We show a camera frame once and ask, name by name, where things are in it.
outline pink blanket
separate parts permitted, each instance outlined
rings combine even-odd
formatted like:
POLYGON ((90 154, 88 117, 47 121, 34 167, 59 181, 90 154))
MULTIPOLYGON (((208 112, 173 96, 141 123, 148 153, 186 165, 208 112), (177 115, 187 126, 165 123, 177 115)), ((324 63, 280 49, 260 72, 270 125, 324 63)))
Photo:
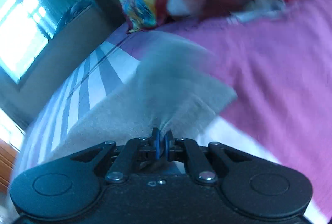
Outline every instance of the pink blanket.
MULTIPOLYGON (((327 217, 332 216, 331 4, 332 0, 295 0, 276 20, 228 25, 217 18, 159 28, 217 55, 208 72, 238 94, 221 116, 284 165, 308 176, 314 199, 327 217)), ((139 59, 146 49, 145 37, 144 32, 131 34, 121 48, 139 59), (133 41, 136 46, 126 46, 133 41)))

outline gray cloth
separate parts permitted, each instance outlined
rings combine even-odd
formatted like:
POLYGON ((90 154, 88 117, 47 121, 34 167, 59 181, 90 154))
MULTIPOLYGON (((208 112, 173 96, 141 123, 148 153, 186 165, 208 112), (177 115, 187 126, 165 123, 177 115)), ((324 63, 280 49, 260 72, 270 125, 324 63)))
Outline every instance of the gray cloth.
POLYGON ((236 98, 232 88, 196 67, 212 56, 202 47, 165 32, 148 34, 154 47, 136 75, 82 117, 48 160, 107 140, 123 145, 150 136, 153 127, 195 139, 236 98))

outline screw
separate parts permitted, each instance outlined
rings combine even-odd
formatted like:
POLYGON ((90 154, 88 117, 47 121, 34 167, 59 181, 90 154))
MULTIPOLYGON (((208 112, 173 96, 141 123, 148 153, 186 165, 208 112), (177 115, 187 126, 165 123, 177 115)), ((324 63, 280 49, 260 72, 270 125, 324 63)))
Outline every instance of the screw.
POLYGON ((215 179, 215 173, 210 172, 210 171, 204 171, 200 173, 200 179, 204 180, 204 181, 210 181, 215 179))
POLYGON ((150 181, 147 183, 148 186, 156 186, 157 182, 156 181, 150 181))
POLYGON ((124 178, 125 178, 124 174, 120 172, 112 172, 107 175, 107 179, 111 183, 121 182, 124 180, 124 178))
POLYGON ((210 142, 211 145, 219 145, 219 142, 210 142))

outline wall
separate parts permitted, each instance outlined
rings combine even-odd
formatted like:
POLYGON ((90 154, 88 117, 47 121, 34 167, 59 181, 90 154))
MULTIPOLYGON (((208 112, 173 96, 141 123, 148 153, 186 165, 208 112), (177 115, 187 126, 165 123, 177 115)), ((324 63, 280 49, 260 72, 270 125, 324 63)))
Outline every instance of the wall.
POLYGON ((13 105, 27 120, 35 118, 54 91, 114 30, 96 8, 85 9, 49 41, 19 90, 8 80, 1 83, 5 106, 13 105))

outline white stripe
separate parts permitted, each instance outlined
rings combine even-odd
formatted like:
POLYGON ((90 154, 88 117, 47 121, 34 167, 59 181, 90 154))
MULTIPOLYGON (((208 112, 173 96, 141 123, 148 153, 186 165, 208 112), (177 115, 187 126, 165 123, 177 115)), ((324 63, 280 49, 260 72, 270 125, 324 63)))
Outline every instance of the white stripe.
POLYGON ((98 62, 96 51, 90 54, 90 70, 92 70, 98 62))
POLYGON ((88 79, 90 109, 92 109, 92 107, 106 97, 106 91, 100 76, 99 68, 96 68, 92 73, 90 73, 88 79))
POLYGON ((83 63, 81 64, 81 66, 79 67, 79 70, 78 70, 78 74, 77 74, 77 82, 76 84, 80 83, 82 78, 83 78, 83 75, 84 75, 84 64, 85 64, 85 60, 83 61, 83 63))
MULTIPOLYGON (((208 146, 209 142, 217 141, 259 158, 280 163, 270 151, 265 149, 255 139, 239 131, 220 116, 217 116, 210 123, 204 134, 198 136, 196 141, 202 146, 208 146)), ((310 202, 304 216, 314 224, 328 223, 328 219, 319 210, 313 200, 310 202)))
MULTIPOLYGON (((105 54, 107 50, 110 51, 110 47, 115 47, 109 42, 105 41, 104 43, 108 43, 108 45, 101 47, 105 54)), ((127 82, 136 73, 136 68, 139 65, 137 59, 118 47, 109 54, 107 59, 123 83, 127 82)))
POLYGON ((65 90, 66 90, 66 88, 63 86, 62 89, 61 89, 60 94, 58 95, 56 103, 54 104, 52 114, 49 117, 49 121, 48 121, 47 126, 45 128, 44 134, 42 135, 41 145, 40 145, 40 152, 39 152, 39 157, 38 157, 38 164, 45 160, 47 142, 51 142, 51 141, 48 140, 49 136, 51 134, 50 133, 51 127, 53 125, 53 121, 56 119, 56 116, 57 116, 56 111, 57 111, 57 109, 60 105, 61 96, 62 96, 62 94, 65 90))
POLYGON ((79 96, 80 96, 80 88, 81 88, 81 86, 79 85, 78 88, 74 91, 73 95, 71 96, 69 115, 68 115, 67 133, 78 120, 78 103, 79 103, 79 96))
POLYGON ((57 118, 56 118, 56 124, 55 124, 55 129, 54 129, 54 135, 53 135, 51 151, 53 151, 58 146, 58 144, 60 143, 63 111, 64 111, 65 104, 67 102, 67 98, 69 96, 69 92, 71 90, 71 83, 72 83, 73 79, 74 79, 74 74, 72 74, 70 79, 69 79, 66 91, 64 93, 63 102, 61 103, 61 107, 59 109, 59 113, 58 113, 57 118))
POLYGON ((52 98, 49 100, 49 103, 47 104, 47 107, 46 107, 45 113, 43 115, 43 118, 40 120, 39 124, 34 127, 34 129, 31 131, 31 134, 29 136, 29 139, 31 140, 31 144, 29 145, 29 154, 27 156, 28 161, 27 161, 27 165, 24 167, 25 169, 32 167, 32 158, 33 158, 33 155, 34 155, 34 147, 35 147, 38 139, 41 138, 40 137, 41 127, 43 126, 45 121, 49 120, 49 117, 47 116, 47 113, 50 109, 52 109, 52 107, 50 105, 50 103, 52 101, 52 98))

